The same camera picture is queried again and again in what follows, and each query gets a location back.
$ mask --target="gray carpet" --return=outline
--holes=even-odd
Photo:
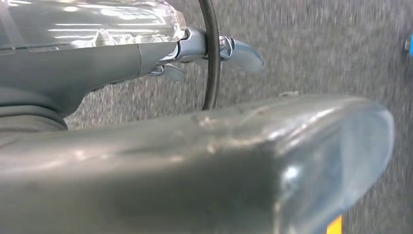
[[[170,0],[202,26],[196,0]],[[411,0],[215,0],[223,32],[253,45],[267,69],[224,68],[219,106],[285,91],[369,97],[394,114],[397,139],[385,176],[344,219],[346,234],[409,234],[413,228],[413,77],[401,43],[413,32]],[[205,72],[186,67],[185,82],[140,78],[85,98],[71,129],[192,112],[201,108]]]

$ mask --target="black cable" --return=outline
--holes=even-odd
[[[212,0],[199,0],[204,16],[207,49],[208,49],[208,80],[203,110],[214,109],[217,105],[218,89],[221,75],[221,55],[219,44],[219,29]]]

